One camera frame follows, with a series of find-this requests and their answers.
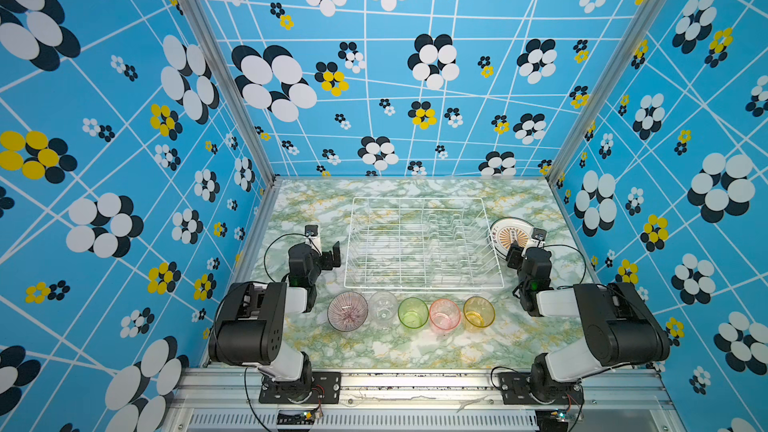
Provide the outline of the white plate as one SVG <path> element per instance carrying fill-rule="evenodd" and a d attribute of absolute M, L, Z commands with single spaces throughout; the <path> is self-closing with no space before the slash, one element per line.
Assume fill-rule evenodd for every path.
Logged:
<path fill-rule="evenodd" d="M 530 248 L 527 246 L 527 242 L 534 227 L 532 223 L 521 218 L 500 218 L 490 226 L 490 242 L 497 255 L 500 258 L 505 258 L 514 243 L 517 243 L 523 250 Z"/>

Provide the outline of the striped ceramic bowl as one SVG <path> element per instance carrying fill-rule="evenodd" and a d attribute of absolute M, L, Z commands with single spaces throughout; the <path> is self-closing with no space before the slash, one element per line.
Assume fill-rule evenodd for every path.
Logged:
<path fill-rule="evenodd" d="M 357 292 L 343 292 L 333 298 L 328 306 L 327 318 L 331 327 L 339 332 L 351 332 L 360 328 L 368 317 L 368 302 Z"/>

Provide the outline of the yellow glass tumbler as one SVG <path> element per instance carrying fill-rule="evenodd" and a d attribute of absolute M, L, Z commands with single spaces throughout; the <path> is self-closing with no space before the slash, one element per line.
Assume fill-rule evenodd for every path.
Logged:
<path fill-rule="evenodd" d="M 481 296 L 468 298 L 462 308 L 465 322 L 474 328 L 485 329 L 490 327 L 496 319 L 493 304 Z"/>

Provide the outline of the clear glass tumbler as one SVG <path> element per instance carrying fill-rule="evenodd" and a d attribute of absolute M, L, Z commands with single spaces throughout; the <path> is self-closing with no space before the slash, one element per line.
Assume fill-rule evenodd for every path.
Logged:
<path fill-rule="evenodd" d="M 378 327 L 391 327 L 397 317 L 399 301 L 397 297 L 388 291 L 374 293 L 368 300 L 369 316 L 374 325 Z"/>

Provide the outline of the pink glass tumbler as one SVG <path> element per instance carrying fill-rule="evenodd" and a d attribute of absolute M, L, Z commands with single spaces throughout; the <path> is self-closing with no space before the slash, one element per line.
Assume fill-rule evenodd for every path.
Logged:
<path fill-rule="evenodd" d="M 429 307 L 429 322 L 437 334 L 453 332 L 461 323 L 462 312 L 459 306 L 450 299 L 441 298 Z"/>

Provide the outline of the green glass tumbler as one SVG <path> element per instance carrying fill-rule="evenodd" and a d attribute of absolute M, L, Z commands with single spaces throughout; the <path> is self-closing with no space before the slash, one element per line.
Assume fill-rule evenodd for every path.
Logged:
<path fill-rule="evenodd" d="M 418 297 L 408 297 L 400 302 L 397 310 L 400 323 L 408 329 L 420 329 L 429 319 L 427 304 Z"/>

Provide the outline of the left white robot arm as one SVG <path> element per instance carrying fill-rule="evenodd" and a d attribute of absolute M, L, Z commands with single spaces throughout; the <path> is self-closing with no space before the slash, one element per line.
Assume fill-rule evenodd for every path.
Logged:
<path fill-rule="evenodd" d="M 308 355 L 283 343 L 285 317 L 312 311 L 322 272 L 341 265 L 341 246 L 321 251 L 314 239 L 288 250 L 283 281 L 233 284 L 215 314 L 208 357 L 215 363 L 254 367 L 278 386 L 309 389 L 312 366 Z"/>

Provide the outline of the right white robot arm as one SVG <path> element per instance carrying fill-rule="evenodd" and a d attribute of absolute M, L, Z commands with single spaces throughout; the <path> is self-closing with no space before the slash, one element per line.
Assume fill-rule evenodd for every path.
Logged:
<path fill-rule="evenodd" d="M 532 317 L 576 318 L 583 337 L 559 350 L 538 355 L 531 384 L 543 389 L 574 384 L 609 369 L 664 361 L 670 355 L 667 333 L 629 283 L 579 283 L 551 286 L 552 253 L 545 247 L 513 243 L 507 266 L 517 273 L 514 295 Z"/>

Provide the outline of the green circuit board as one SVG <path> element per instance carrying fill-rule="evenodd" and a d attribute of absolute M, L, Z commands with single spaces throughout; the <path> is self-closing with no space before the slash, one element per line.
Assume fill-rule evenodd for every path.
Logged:
<path fill-rule="evenodd" d="M 276 424 L 278 426 L 288 425 L 313 425 L 317 419 L 317 412 L 309 411 L 279 411 Z"/>

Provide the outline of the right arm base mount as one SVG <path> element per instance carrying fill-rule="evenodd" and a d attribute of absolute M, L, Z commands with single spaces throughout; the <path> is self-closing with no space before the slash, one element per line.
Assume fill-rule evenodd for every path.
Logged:
<path fill-rule="evenodd" d="M 547 375 L 533 377 L 530 373 L 501 372 L 495 375 L 505 405 L 566 407 L 584 402 L 584 389 L 575 382 L 559 383 Z"/>

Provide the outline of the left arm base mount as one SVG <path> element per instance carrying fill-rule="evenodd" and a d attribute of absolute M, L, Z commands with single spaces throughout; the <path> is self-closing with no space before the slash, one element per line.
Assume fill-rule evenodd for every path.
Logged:
<path fill-rule="evenodd" d="M 315 371 L 296 381 L 276 382 L 264 376 L 258 397 L 260 404 L 309 405 L 338 404 L 342 374 L 335 371 Z"/>

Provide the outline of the aluminium front rail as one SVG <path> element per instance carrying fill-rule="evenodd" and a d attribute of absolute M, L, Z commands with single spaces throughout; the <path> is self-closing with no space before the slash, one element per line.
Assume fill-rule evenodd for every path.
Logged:
<path fill-rule="evenodd" d="M 660 377 L 624 369 L 579 383 L 584 402 L 505 405 L 496 370 L 342 370 L 338 404 L 260 404 L 256 373 L 193 369 L 164 431 L 681 431 Z M 276 424 L 279 411 L 317 412 L 313 425 Z"/>

